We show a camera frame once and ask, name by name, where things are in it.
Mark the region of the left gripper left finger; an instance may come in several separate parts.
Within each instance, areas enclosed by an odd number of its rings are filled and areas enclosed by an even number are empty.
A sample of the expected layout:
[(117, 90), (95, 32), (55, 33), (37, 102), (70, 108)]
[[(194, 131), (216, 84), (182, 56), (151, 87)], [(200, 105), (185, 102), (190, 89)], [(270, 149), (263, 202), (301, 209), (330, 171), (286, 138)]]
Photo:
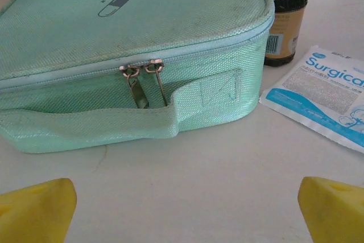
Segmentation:
[(64, 242), (76, 204), (68, 178), (1, 194), (1, 242)]

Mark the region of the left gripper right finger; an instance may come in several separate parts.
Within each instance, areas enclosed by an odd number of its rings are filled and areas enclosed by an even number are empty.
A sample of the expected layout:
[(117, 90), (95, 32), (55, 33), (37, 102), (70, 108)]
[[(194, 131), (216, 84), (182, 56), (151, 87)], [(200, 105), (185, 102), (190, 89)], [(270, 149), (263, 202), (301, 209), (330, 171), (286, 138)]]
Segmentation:
[(363, 188), (304, 177), (297, 199), (313, 242), (363, 242)]

